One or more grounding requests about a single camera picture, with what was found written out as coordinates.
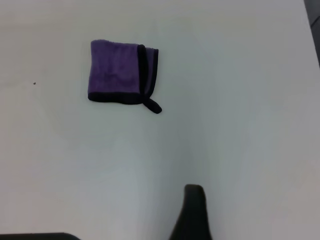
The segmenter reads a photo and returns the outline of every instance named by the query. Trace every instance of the microfiber cloth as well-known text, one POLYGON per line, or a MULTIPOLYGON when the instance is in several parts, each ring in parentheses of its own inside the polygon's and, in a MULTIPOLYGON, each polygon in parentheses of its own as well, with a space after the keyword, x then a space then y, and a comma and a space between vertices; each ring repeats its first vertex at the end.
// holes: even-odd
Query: microfiber cloth
POLYGON ((161 107, 150 99, 156 84, 158 55, 158 49, 144 45, 92 41, 89 100, 144 104, 152 112, 161 113, 161 107))

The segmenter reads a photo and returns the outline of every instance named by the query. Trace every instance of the black trim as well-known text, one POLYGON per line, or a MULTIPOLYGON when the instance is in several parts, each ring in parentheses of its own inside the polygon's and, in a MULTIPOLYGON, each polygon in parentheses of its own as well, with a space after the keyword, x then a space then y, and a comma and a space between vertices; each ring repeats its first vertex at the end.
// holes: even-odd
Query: black trim
POLYGON ((130 92, 90 92, 88 99, 98 103, 120 103, 136 105, 143 103, 143 96, 140 93, 130 92))
POLYGON ((147 50, 144 45, 138 45, 138 67, 139 67, 139 90, 142 95, 145 95, 146 84, 149 75, 149 66, 147 58, 147 50))

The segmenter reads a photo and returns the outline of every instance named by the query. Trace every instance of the black edging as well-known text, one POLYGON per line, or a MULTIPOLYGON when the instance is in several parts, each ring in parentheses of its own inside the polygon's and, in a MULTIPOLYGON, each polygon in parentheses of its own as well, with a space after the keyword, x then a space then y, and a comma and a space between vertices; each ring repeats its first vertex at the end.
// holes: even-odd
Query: black edging
POLYGON ((139 67, 139 90, 140 94, 145 95, 146 84, 149 75, 149 66, 147 58, 147 50, 144 45, 138 45, 138 67, 139 67))

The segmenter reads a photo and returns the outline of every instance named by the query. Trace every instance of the white table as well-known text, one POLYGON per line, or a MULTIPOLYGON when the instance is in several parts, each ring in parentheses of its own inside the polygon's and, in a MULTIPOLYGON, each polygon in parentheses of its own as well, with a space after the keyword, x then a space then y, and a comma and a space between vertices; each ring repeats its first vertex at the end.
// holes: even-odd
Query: white table
POLYGON ((302 0, 2 0, 0 112, 1 234, 165 240, 194 183, 215 240, 320 236, 302 0), (95 39, 159 49, 161 114, 87 99, 95 39))

